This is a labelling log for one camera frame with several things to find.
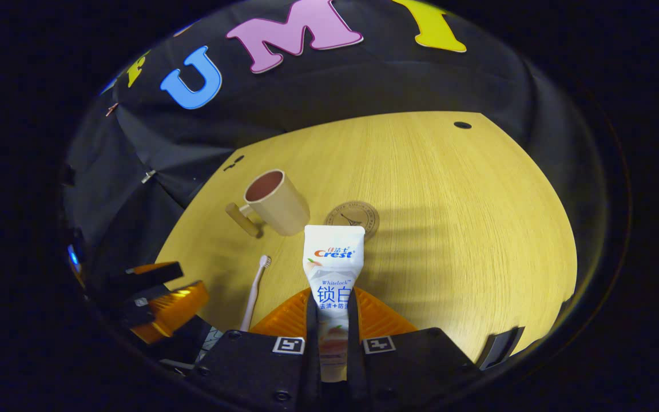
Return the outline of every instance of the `coaster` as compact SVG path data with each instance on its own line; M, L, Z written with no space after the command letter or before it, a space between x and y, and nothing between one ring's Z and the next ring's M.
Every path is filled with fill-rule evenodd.
M362 226L366 228L364 240L378 231L380 218L376 208L364 201L346 201L329 212L324 224L329 226Z

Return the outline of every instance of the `beige mug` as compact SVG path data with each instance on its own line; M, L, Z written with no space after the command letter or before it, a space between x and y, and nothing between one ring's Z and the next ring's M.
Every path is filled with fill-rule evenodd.
M309 223L309 206L283 170L258 176L248 185L243 200L246 204L241 208L230 203L225 211L253 237L258 236L259 228L248 218L251 211L283 236L295 235Z

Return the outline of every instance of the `pink letter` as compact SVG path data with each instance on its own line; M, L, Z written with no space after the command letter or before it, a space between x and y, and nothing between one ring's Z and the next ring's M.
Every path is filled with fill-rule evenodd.
M363 41L363 35L351 31L334 7L332 0L299 0L291 5L286 23L254 18L233 28L226 37L238 37L253 58L251 71L263 73L280 65L283 56L273 54L265 43L295 56L304 49L304 29L309 28L315 50L337 49Z

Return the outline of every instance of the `mug handle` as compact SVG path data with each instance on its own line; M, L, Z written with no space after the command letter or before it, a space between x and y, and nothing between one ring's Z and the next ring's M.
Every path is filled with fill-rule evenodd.
M238 223L238 226L243 228L248 235L257 237L259 235L259 228L247 217L247 214L252 210L250 204L246 204L241 208L238 208L235 203L228 203L228 205L225 206L225 213L235 220L235 222Z

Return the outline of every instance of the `round table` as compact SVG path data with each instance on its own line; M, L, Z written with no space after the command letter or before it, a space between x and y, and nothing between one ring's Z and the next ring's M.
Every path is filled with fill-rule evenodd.
M473 360L490 334L524 326L513 354L545 336L573 294L566 213L510 136L479 113L380 114L240 148L189 204L157 262L181 264L185 276L170 289L204 281L210 300L198 315L222 331L240 325L261 255L272 264L252 326L308 287L303 233L264 227L250 237L225 213L231 201L243 204L254 177L275 168L307 199L310 224L346 201L372 204L379 229L364 246L356 286L419 329L438 326Z

